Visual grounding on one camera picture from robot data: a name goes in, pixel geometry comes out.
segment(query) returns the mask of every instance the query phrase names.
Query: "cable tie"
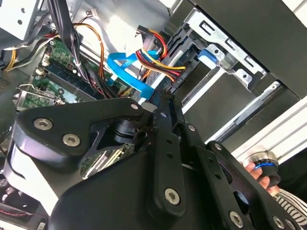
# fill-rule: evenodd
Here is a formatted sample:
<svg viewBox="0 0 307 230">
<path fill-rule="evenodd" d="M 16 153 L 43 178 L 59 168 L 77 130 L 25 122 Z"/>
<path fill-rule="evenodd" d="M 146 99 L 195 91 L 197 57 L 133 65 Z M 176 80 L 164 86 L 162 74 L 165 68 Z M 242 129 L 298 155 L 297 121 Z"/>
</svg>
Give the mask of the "cable tie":
<svg viewBox="0 0 307 230">
<path fill-rule="evenodd" d="M 78 63 L 76 60 L 73 60 L 73 62 L 75 63 L 76 67 L 80 67 L 82 65 L 82 63 Z"/>
</svg>

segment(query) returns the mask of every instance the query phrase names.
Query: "finger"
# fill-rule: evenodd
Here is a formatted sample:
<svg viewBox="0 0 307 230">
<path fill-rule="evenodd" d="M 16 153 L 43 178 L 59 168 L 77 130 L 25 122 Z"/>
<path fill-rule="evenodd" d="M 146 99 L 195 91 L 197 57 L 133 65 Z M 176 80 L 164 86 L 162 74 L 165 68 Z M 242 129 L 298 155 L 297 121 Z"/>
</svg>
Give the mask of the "finger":
<svg viewBox="0 0 307 230">
<path fill-rule="evenodd" d="M 245 169 L 250 173 L 255 167 L 255 163 L 251 162 L 245 167 Z"/>
<path fill-rule="evenodd" d="M 259 184 L 264 188 L 267 189 L 270 183 L 270 178 L 268 176 L 263 177 L 260 181 Z"/>
<path fill-rule="evenodd" d="M 275 196 L 279 193 L 279 187 L 276 185 L 271 188 L 268 188 L 267 191 L 269 194 L 271 194 L 271 196 Z"/>
<path fill-rule="evenodd" d="M 252 177 L 254 177 L 255 180 L 257 180 L 262 174 L 262 168 L 257 168 L 251 171 L 250 174 L 252 175 Z"/>
</svg>

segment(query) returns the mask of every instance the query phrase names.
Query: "hex bolt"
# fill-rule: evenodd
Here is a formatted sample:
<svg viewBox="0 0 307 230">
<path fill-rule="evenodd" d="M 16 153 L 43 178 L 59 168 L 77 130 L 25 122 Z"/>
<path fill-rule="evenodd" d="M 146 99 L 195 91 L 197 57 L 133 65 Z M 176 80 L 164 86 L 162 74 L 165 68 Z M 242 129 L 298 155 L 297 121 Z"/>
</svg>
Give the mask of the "hex bolt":
<svg viewBox="0 0 307 230">
<path fill-rule="evenodd" d="M 81 140 L 77 135 L 69 133 L 63 136 L 63 143 L 69 147 L 77 147 Z"/>
<path fill-rule="evenodd" d="M 285 219 L 285 221 L 286 221 L 286 223 L 290 226 L 290 228 L 291 228 L 292 230 L 295 230 L 295 226 L 294 226 L 294 224 L 293 224 L 290 220 Z"/>
<path fill-rule="evenodd" d="M 244 224 L 243 224 L 243 220 L 242 218 L 239 216 L 239 214 L 237 214 L 234 211 L 231 211 L 229 213 L 229 217 L 231 219 L 231 221 L 238 227 L 238 228 L 243 228 Z"/>
<path fill-rule="evenodd" d="M 194 127 L 194 126 L 189 125 L 188 127 L 189 127 L 189 129 L 190 129 L 191 131 L 195 132 L 195 130 L 196 130 L 196 129 L 195 129 L 195 127 Z"/>
<path fill-rule="evenodd" d="M 138 106 L 137 106 L 136 104 L 131 104 L 131 107 L 132 107 L 133 109 L 139 109 Z"/>
<path fill-rule="evenodd" d="M 280 228 L 280 229 L 284 229 L 284 224 L 282 223 L 282 221 L 276 217 L 276 216 L 273 216 L 273 220 L 275 222 L 275 224 Z"/>
<path fill-rule="evenodd" d="M 160 115 L 161 115 L 162 117 L 167 118 L 167 115 L 166 115 L 165 113 L 163 113 L 163 112 L 161 112 Z"/>
<path fill-rule="evenodd" d="M 46 118 L 39 118 L 34 121 L 34 127 L 40 130 L 49 130 L 53 127 L 53 124 Z"/>
<path fill-rule="evenodd" d="M 172 205 L 177 205 L 180 202 L 179 194 L 172 188 L 167 188 L 164 192 L 166 200 Z"/>
<path fill-rule="evenodd" d="M 219 144 L 214 144 L 214 146 L 218 149 L 218 150 L 222 150 L 222 147 Z"/>
</svg>

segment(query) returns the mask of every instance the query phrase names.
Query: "striped sleeve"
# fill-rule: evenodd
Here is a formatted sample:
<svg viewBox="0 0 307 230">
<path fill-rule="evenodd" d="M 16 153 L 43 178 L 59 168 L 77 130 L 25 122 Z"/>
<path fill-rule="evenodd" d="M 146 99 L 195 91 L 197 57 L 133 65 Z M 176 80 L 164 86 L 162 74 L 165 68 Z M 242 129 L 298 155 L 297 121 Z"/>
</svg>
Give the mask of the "striped sleeve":
<svg viewBox="0 0 307 230">
<path fill-rule="evenodd" d="M 280 189 L 279 194 L 274 199 L 295 219 L 302 229 L 307 230 L 307 204 L 304 201 L 283 189 Z"/>
</svg>

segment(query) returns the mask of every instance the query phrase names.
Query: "blue ring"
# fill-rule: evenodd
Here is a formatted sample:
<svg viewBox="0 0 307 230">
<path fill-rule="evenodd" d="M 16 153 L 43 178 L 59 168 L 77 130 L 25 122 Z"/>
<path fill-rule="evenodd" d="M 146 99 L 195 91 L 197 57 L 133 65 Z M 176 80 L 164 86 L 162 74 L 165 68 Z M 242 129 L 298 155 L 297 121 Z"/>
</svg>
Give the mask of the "blue ring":
<svg viewBox="0 0 307 230">
<path fill-rule="evenodd" d="M 257 168 L 259 168 L 259 167 L 262 167 L 262 166 L 275 166 L 273 163 L 269 163 L 269 162 L 267 162 L 267 163 L 262 163 L 262 164 L 260 164 L 260 165 L 257 165 L 256 167 L 255 167 L 255 169 L 257 169 Z"/>
</svg>

